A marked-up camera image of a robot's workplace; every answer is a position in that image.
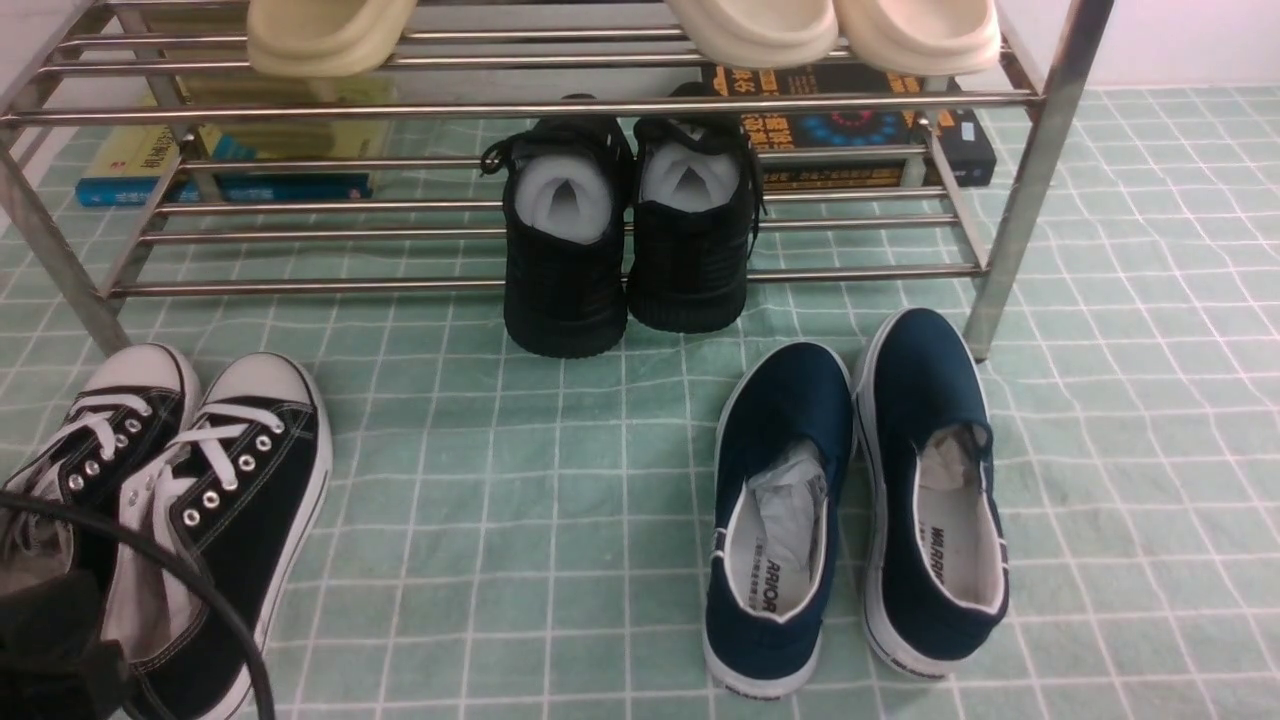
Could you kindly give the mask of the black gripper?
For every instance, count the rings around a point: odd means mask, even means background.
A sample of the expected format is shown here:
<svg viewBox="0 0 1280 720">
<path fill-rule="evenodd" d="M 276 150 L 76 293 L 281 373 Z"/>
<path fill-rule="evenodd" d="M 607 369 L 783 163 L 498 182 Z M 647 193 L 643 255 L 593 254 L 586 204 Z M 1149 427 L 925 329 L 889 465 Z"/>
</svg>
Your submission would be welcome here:
<svg viewBox="0 0 1280 720">
<path fill-rule="evenodd" d="M 3 594 L 1 716 L 110 719 L 131 693 L 122 647 L 105 641 L 102 596 L 74 570 Z"/>
</svg>

